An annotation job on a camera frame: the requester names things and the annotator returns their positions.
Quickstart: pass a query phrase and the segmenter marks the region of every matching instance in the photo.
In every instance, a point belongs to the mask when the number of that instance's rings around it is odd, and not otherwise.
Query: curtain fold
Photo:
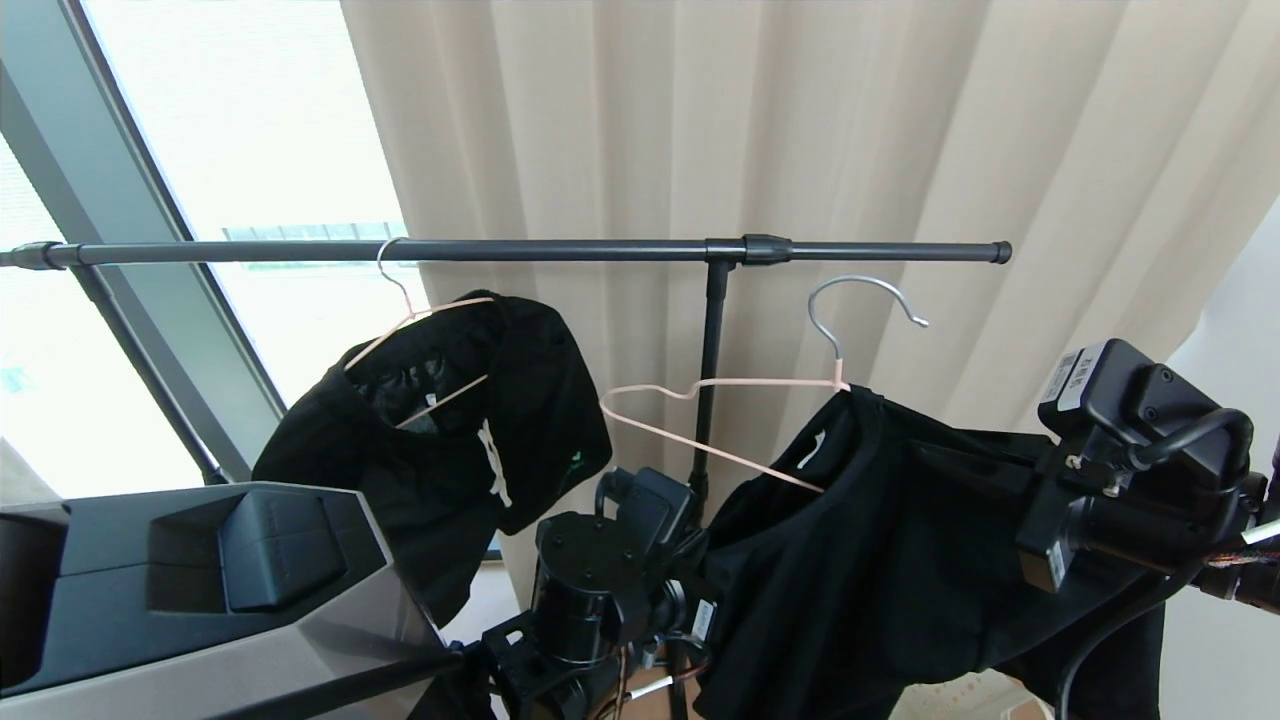
[[[989,242],[1006,266],[733,270],[721,374],[846,379],[960,425],[1034,430],[1068,348],[1166,357],[1280,191],[1280,4],[343,5],[413,237]],[[425,264],[433,301],[557,307],[600,391],[698,378],[696,264]],[[822,391],[728,388],[713,442],[769,461]],[[692,432],[692,404],[626,398]],[[616,462],[691,454],[614,427]],[[712,461],[710,511],[749,471]],[[559,509],[590,507],[590,487]],[[503,538],[522,603],[531,529]]]

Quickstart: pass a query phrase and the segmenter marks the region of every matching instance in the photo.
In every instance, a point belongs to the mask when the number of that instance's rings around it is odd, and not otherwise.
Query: window
[[[84,6],[197,240],[404,234],[337,1]],[[425,306],[413,264],[387,270]],[[214,272],[285,404],[404,314],[372,263]]]
[[[60,240],[0,141],[0,246]],[[4,272],[0,505],[200,484],[195,462],[76,279]]]

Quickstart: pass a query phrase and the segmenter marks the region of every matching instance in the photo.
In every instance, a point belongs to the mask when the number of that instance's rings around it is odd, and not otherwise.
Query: black fabric
[[[364,492],[397,568],[436,624],[448,623],[495,528],[515,533],[613,454],[598,393],[556,310],[486,291],[392,334],[349,372],[348,350],[284,415],[255,480]],[[489,378],[404,429],[396,424]],[[504,507],[477,436],[488,421]]]
[[[865,388],[827,402],[773,465],[826,492],[760,477],[709,527],[704,569],[724,594],[694,707],[710,720],[881,720],[906,685],[988,667],[1052,702],[1066,656],[1142,573],[1082,553],[1060,593],[1027,584],[1018,512],[915,455],[929,443],[996,457],[992,437]],[[1158,717],[1161,629],[1148,614],[1098,648],[1073,715]]]

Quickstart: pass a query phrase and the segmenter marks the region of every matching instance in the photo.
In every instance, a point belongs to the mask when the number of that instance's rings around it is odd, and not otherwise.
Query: curtain
[[[1280,4],[344,3],[412,237],[989,242],[1010,265],[731,274],[721,374],[845,377],[945,421],[1036,430],[1057,357],[1165,359],[1280,191]],[[426,264],[433,301],[557,307],[603,392],[698,378],[700,264]],[[713,445],[772,460],[824,391],[727,388]],[[692,433],[691,402],[621,405]],[[614,461],[691,454],[613,427]],[[712,461],[709,512],[750,475]],[[588,510],[594,483],[556,511]],[[532,528],[502,538],[517,596]]]

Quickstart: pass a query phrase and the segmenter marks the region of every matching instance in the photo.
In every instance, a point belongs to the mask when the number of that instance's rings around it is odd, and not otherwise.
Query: clothes rack
[[[378,241],[349,242],[178,242],[138,245],[68,245],[36,242],[0,252],[0,268],[15,266],[35,270],[70,268],[91,299],[95,288],[95,265],[140,263],[265,263],[265,261],[351,261],[378,258],[385,245]],[[728,293],[728,274],[737,265],[764,266],[791,260],[833,261],[965,261],[1004,264],[1012,258],[1007,242],[991,243],[928,243],[928,242],[792,242],[773,234],[745,234],[739,238],[707,240],[403,240],[385,249],[384,260],[399,261],[489,261],[489,263],[547,263],[547,261],[602,261],[602,263],[707,263],[707,309],[703,324],[700,379],[714,378],[719,364],[721,332],[724,324],[724,299]],[[133,345],[128,325],[111,302],[95,302],[122,347]],[[138,352],[131,360],[143,382],[151,389],[160,409],[192,454],[205,474],[206,483],[225,482],[205,454],[193,428],[164,389],[155,370]],[[712,409],[716,391],[704,387],[698,396],[698,415],[694,439],[710,442]],[[698,497],[695,523],[701,521],[709,480],[707,452],[694,452],[689,486]],[[684,664],[678,648],[668,659],[669,671],[676,674]],[[685,688],[675,683],[669,688],[669,706],[673,720],[687,717]]]

